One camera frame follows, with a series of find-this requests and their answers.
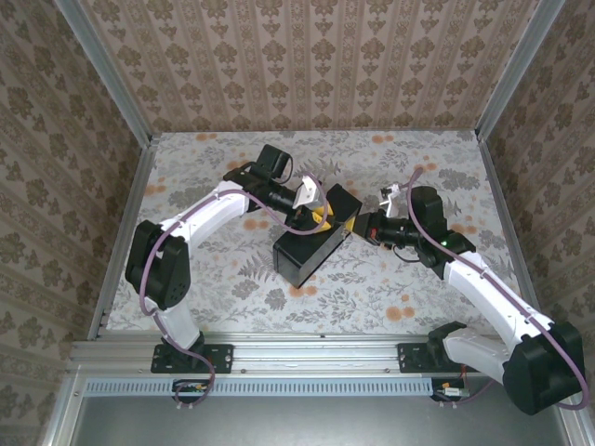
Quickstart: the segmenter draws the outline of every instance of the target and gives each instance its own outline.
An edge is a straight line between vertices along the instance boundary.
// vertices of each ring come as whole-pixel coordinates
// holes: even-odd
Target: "patterned wallpaper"
[[[82,0],[154,132],[473,128],[538,0]]]
[[[35,444],[51,414],[137,160],[57,8],[0,2],[0,444]]]
[[[568,1],[488,138],[542,307],[595,372],[595,2]]]

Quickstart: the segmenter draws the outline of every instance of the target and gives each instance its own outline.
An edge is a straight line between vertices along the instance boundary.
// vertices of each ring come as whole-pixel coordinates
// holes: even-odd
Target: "purple cable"
[[[142,271],[142,278],[140,279],[140,288],[139,288],[139,304],[140,304],[140,310],[142,311],[142,313],[145,316],[152,316],[153,320],[155,321],[155,323],[157,324],[157,327],[159,327],[159,330],[161,331],[162,335],[164,336],[164,339],[176,350],[178,350],[181,353],[184,353],[186,355],[192,356],[193,358],[196,358],[197,360],[203,362],[204,364],[206,364],[206,366],[209,369],[209,373],[210,373],[210,379],[209,379],[209,383],[208,386],[205,389],[205,392],[203,393],[203,395],[196,401],[194,402],[192,405],[196,405],[199,404],[200,402],[202,402],[205,398],[206,395],[208,395],[208,393],[211,391],[211,389],[213,388],[213,386],[215,385],[215,369],[213,368],[213,364],[211,364],[205,357],[194,353],[192,351],[189,351],[188,349],[182,347],[180,344],[178,344],[176,341],[174,341],[173,339],[171,339],[171,336],[169,336],[166,328],[163,326],[163,324],[161,324],[161,321],[159,321],[159,318],[157,317],[157,315],[155,314],[157,311],[157,308],[154,308],[151,311],[147,310],[147,306],[145,305],[145,294],[147,291],[147,280],[149,279],[149,272],[151,271],[151,265],[153,260],[155,259],[155,256],[157,255],[157,252],[159,251],[159,248],[161,247],[161,245],[163,244],[163,242],[165,241],[165,239],[174,231],[176,230],[179,226],[181,222],[185,222],[186,220],[188,220],[191,216],[193,216],[194,214],[196,214],[198,211],[200,211],[201,209],[203,209],[205,206],[207,206],[208,204],[214,202],[215,200],[218,200],[220,197],[224,197],[226,195],[233,195],[233,194],[239,194],[239,195],[244,195],[244,197],[247,197],[249,200],[252,200],[254,203],[256,203],[258,206],[260,206],[262,209],[264,209],[267,214],[269,214],[269,216],[271,216],[271,218],[277,222],[279,225],[281,225],[285,230],[296,234],[296,235],[312,235],[315,234],[316,232],[318,232],[318,230],[320,230],[324,223],[326,222],[326,219],[328,218],[328,201],[326,200],[326,197],[324,195],[324,189],[323,186],[320,184],[320,182],[314,177],[313,174],[307,172],[306,175],[308,177],[310,177],[310,179],[314,182],[314,185],[316,186],[316,189],[318,189],[318,191],[321,194],[322,200],[323,200],[323,206],[324,206],[324,213],[323,213],[323,218],[321,220],[321,222],[312,230],[294,230],[293,228],[290,228],[289,226],[285,225],[285,223],[283,221],[281,221],[281,219],[276,216],[274,214],[274,212],[267,207],[261,200],[259,200],[257,197],[255,197],[254,195],[246,192],[245,190],[223,190],[222,192],[219,192],[215,195],[212,195],[210,197],[208,197],[206,200],[204,200],[201,203],[198,203],[196,206],[194,206],[194,208],[192,208],[190,211],[188,211],[188,213],[186,213],[179,221],[175,222],[173,225],[171,225],[171,227],[169,227],[167,230],[164,231],[163,234],[161,234],[161,237],[159,237],[159,239],[157,239],[157,242],[155,243],[155,245],[153,246],[152,250],[149,252],[149,256],[147,257],[147,263],[145,264],[145,269]],[[190,406],[190,404],[185,404],[182,403],[181,401],[179,401],[178,399],[178,395],[179,395],[179,389],[181,387],[179,387],[177,389],[176,392],[176,401],[178,402],[178,404],[182,404],[185,406]]]
[[[206,386],[206,389],[203,392],[203,395],[201,395],[198,398],[198,400],[193,402],[192,406],[200,404],[201,402],[203,402],[203,400],[206,398],[206,396],[211,392],[211,390],[213,390],[213,386],[215,385],[215,368],[213,367],[213,364],[211,364],[204,356],[201,356],[198,353],[194,353],[193,351],[189,351],[186,348],[182,347],[180,344],[178,344],[176,341],[174,341],[167,334],[166,328],[163,326],[163,324],[161,324],[161,321],[159,321],[159,318],[157,317],[156,314],[152,317],[152,319],[155,321],[155,323],[159,327],[159,330],[161,330],[161,333],[164,335],[164,339],[169,343],[169,345],[171,345],[173,348],[175,348],[177,351],[179,351],[181,353],[184,353],[188,356],[192,356],[193,358],[196,358],[198,361],[201,361],[204,365],[206,365],[206,367],[208,367],[208,372],[210,374],[210,377],[208,380],[208,385]],[[184,387],[184,386],[180,385],[176,388],[176,394],[174,396],[174,400],[178,404],[180,404],[180,407],[189,407],[189,406],[191,406],[189,403],[185,403],[185,402],[182,402],[179,400],[179,391],[182,387]]]
[[[458,254],[453,253],[451,250],[445,248],[444,246],[442,246],[441,244],[439,244],[438,242],[436,242],[434,239],[432,239],[430,237],[430,235],[421,227],[421,225],[419,224],[419,221],[417,220],[417,217],[413,211],[413,203],[411,200],[411,190],[413,188],[413,184],[416,182],[416,180],[421,176],[421,174],[423,173],[423,169],[421,167],[419,167],[418,169],[416,169],[416,171],[413,173],[413,175],[411,176],[411,179],[408,182],[408,189],[407,189],[407,207],[409,209],[409,216],[411,217],[411,220],[413,221],[414,225],[416,225],[417,230],[419,231],[419,233],[433,246],[435,246],[436,248],[440,249],[443,253],[449,255],[450,257],[464,263],[465,265],[467,265],[468,267],[470,267],[471,269],[477,271],[480,274],[483,274],[483,270],[478,267],[477,265],[475,265],[473,262],[468,261],[465,257],[459,256]],[[578,380],[578,383],[580,384],[580,388],[583,392],[583,399],[578,403],[578,404],[566,404],[563,402],[559,402],[557,405],[558,407],[562,408],[562,409],[568,409],[571,411],[579,411],[581,409],[584,409],[585,407],[588,406],[588,400],[589,400],[589,392],[588,392],[588,386],[587,386],[587,381],[585,381],[585,377],[580,373],[580,370],[578,370],[578,367],[576,366],[575,362],[572,360],[572,358],[570,356],[568,356],[568,353],[566,353],[564,351],[564,349],[560,346],[560,344],[558,344],[558,342],[552,337],[552,335],[549,333],[549,331],[543,326],[541,325],[538,321],[536,321],[535,319],[533,319],[533,316],[531,315],[531,313],[529,313],[529,311],[527,311],[519,302],[516,301],[516,299],[514,299],[507,290],[505,290],[497,281],[495,281],[489,274],[484,274],[483,277],[489,281],[496,289],[497,291],[502,294],[509,302],[510,304],[515,307],[525,318],[526,320],[528,320],[530,323],[532,323],[534,325],[534,327],[539,330],[539,332],[546,338],[548,339],[548,341],[551,343],[551,345],[556,349],[556,351],[560,354],[560,356],[562,357],[562,359],[568,364],[568,367],[570,367],[570,370],[572,370],[573,374],[575,374],[576,379]]]
[[[261,200],[259,200],[257,197],[255,197],[251,193],[248,193],[245,190],[241,190],[241,189],[224,190],[224,191],[220,192],[219,194],[210,196],[203,202],[198,203],[196,206],[194,206],[194,208],[192,208],[190,211],[188,211],[188,213],[186,213],[179,221],[177,221],[176,223],[171,225],[171,227],[169,227],[166,231],[164,231],[164,233],[161,234],[161,237],[159,237],[159,239],[157,239],[157,242],[153,246],[152,250],[149,252],[149,256],[147,257],[147,263],[145,264],[145,269],[142,271],[142,278],[140,280],[140,289],[139,289],[139,303],[140,303],[140,310],[142,311],[142,313],[145,316],[152,316],[154,314],[154,312],[157,310],[157,308],[153,309],[152,311],[147,310],[147,307],[145,305],[145,295],[146,295],[146,291],[147,291],[147,280],[149,279],[149,272],[151,271],[151,265],[152,265],[153,260],[155,259],[155,256],[157,255],[157,252],[159,251],[159,248],[161,247],[161,245],[163,244],[165,239],[169,235],[171,235],[171,233],[180,226],[181,222],[185,222],[191,216],[196,214],[198,211],[203,209],[208,204],[217,200],[219,197],[224,197],[226,195],[233,195],[233,194],[244,195],[244,197],[247,197],[248,199],[250,199],[254,203],[256,203],[258,206],[260,206],[262,209],[264,209],[267,212],[267,214],[269,214],[269,216],[271,216],[271,218],[277,224],[281,225],[282,228],[291,232],[292,234],[312,235],[312,234],[315,234],[316,232],[318,232],[323,227],[324,223],[326,222],[326,219],[328,218],[328,202],[326,201],[323,186],[320,184],[320,182],[314,177],[313,174],[306,172],[306,175],[308,177],[310,177],[310,179],[316,185],[316,189],[318,189],[318,191],[320,192],[321,197],[323,199],[323,206],[324,206],[323,219],[312,230],[294,230],[293,228],[285,225],[285,223],[283,221],[281,221],[281,219],[274,214],[274,211],[272,211],[266,204],[264,204]]]

